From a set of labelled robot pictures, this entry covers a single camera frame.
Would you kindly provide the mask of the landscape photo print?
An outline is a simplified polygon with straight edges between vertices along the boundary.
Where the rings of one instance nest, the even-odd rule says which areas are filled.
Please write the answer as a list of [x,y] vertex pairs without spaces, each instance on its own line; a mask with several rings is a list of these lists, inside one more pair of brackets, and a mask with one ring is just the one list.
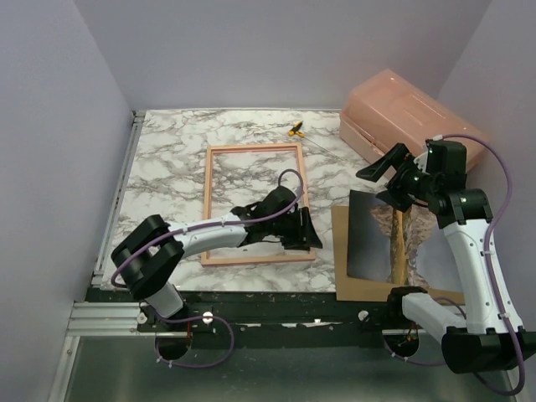
[[347,273],[361,280],[461,291],[451,249],[428,209],[406,212],[371,193],[349,194]]

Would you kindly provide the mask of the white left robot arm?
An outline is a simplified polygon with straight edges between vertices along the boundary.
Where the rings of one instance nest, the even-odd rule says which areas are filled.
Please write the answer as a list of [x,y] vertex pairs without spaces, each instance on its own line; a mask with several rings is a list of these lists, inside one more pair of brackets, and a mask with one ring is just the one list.
[[191,255],[222,248],[240,248],[275,237],[286,250],[321,249],[309,208],[282,185],[260,202],[235,207],[218,219],[184,224],[175,230],[161,215],[144,219],[111,253],[114,286],[147,303],[168,331],[185,323],[183,299],[169,278]]

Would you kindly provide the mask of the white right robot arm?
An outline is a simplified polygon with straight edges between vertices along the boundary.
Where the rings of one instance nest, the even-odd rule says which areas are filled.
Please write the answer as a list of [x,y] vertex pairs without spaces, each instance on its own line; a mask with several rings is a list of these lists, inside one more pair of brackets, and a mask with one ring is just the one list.
[[455,374],[520,369],[535,352],[535,334],[525,330],[508,295],[493,244],[493,215],[487,195],[466,188],[466,147],[460,136],[427,141],[424,165],[403,143],[356,176],[378,181],[395,170],[379,200],[406,212],[415,200],[426,204],[451,248],[461,280],[466,316],[459,317],[415,286],[395,287],[385,308],[397,328],[410,322],[440,345]]

